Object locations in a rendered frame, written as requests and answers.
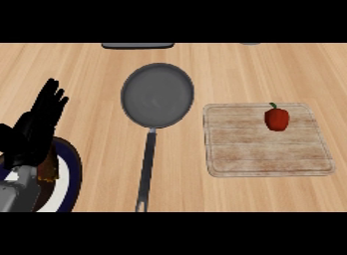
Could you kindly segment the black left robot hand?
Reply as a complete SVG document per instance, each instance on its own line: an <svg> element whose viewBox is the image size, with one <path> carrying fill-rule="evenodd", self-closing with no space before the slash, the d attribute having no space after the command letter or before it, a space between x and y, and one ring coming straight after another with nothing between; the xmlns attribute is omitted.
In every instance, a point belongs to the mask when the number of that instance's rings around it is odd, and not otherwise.
<svg viewBox="0 0 347 255"><path fill-rule="evenodd" d="M0 124L0 152L4 168L36 166L45 159L55 125L69 100L58 82L48 79L39 91L30 110L21 114L14 125Z"/></svg>

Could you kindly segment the red bell pepper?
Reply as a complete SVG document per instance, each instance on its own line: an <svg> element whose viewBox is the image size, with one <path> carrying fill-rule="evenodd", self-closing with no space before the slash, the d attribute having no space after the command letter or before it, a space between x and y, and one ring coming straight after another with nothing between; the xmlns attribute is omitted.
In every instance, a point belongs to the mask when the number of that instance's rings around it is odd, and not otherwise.
<svg viewBox="0 0 347 255"><path fill-rule="evenodd" d="M285 131L289 122L287 111L280 109L276 103L268 104L271 109L264 112L264 124L273 131Z"/></svg>

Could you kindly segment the pale wooden cutting board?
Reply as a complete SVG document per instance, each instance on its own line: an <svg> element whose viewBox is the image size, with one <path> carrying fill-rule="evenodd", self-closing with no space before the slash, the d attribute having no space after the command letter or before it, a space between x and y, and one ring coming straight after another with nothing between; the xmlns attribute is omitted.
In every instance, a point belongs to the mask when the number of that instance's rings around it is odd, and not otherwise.
<svg viewBox="0 0 347 255"><path fill-rule="evenodd" d="M206 171L214 177L326 176L335 163L310 107L280 103L283 131L264 123L268 103L208 104L202 108Z"/></svg>

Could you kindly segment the grey frying pan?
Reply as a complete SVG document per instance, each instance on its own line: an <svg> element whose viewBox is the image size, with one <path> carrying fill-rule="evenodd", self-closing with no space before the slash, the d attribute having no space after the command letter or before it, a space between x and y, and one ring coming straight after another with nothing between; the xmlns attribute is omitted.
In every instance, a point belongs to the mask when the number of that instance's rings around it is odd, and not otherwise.
<svg viewBox="0 0 347 255"><path fill-rule="evenodd" d="M148 129L135 211L147 211L157 128L174 125L188 112L193 84L185 72L172 64L151 63L129 74L120 104L126 117Z"/></svg>

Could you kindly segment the brown food piece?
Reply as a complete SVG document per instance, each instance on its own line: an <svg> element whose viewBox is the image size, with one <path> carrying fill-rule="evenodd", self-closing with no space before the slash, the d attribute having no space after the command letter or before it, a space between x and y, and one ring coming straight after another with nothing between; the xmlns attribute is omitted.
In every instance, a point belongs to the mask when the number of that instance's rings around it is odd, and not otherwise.
<svg viewBox="0 0 347 255"><path fill-rule="evenodd" d="M58 179L58 158L55 153L55 146L49 146L48 154L38 165L38 180L52 182Z"/></svg>

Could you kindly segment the white plate with blue rim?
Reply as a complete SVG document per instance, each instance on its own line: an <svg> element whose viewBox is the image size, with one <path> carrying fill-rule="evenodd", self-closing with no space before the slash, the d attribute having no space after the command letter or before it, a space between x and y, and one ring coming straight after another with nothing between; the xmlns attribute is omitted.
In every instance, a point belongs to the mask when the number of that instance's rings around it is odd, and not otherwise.
<svg viewBox="0 0 347 255"><path fill-rule="evenodd" d="M30 212L70 212L79 195L82 183L80 157L70 143L52 138L58 158L58 179L52 182L39 181L39 196ZM4 156L0 155L0 181L15 180L12 170L4 168Z"/></svg>

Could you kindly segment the dark grey flat appliance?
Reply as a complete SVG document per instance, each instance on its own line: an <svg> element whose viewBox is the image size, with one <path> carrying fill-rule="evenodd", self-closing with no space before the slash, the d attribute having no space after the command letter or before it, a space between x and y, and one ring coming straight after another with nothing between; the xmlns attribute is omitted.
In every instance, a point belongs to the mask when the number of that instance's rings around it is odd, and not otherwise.
<svg viewBox="0 0 347 255"><path fill-rule="evenodd" d="M101 43L104 49L113 50L141 50L141 49L166 49L174 43Z"/></svg>

